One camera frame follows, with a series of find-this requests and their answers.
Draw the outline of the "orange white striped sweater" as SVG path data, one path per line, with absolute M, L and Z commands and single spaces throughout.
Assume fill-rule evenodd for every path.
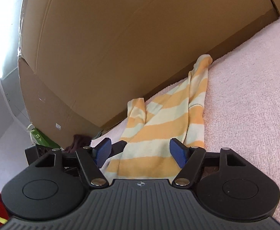
M 208 67 L 213 59 L 200 56 L 188 77 L 149 103 L 143 98 L 127 104 L 127 125 L 121 140 L 122 153 L 110 158 L 104 175 L 114 179 L 168 179 L 181 168 L 170 153 L 170 140 L 186 147 L 204 147 L 203 112 L 208 85 Z

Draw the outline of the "dark brown garment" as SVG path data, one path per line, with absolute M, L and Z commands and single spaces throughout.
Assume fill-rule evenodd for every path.
M 74 153 L 78 149 L 82 149 L 83 147 L 90 146 L 92 142 L 92 138 L 90 136 L 85 135 L 74 135 L 73 141 L 70 146 L 65 148 L 65 153 Z

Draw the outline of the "green shopping bag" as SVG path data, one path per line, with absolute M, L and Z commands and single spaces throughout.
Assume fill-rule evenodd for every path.
M 46 136 L 42 131 L 38 128 L 34 127 L 34 125 L 30 124 L 27 127 L 27 131 L 29 132 L 29 136 L 32 144 L 38 144 L 46 147 L 50 147 L 53 149 L 60 149 L 60 146 L 52 141 L 48 136 Z

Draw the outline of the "left cardboard box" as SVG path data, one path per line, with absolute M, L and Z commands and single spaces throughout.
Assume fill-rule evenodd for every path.
M 27 62 L 18 59 L 20 88 L 30 122 L 60 147 L 72 144 L 74 135 L 95 138 L 102 129 L 74 112 L 56 96 Z

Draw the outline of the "pink terry towel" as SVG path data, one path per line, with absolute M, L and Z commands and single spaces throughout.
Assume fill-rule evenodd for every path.
M 233 149 L 280 188 L 280 19 L 212 63 L 203 117 L 208 151 Z

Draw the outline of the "large centre cardboard box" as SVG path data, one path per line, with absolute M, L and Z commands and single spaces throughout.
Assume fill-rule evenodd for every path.
M 271 0 L 24 0 L 20 55 L 74 112 L 103 126 L 258 19 Z

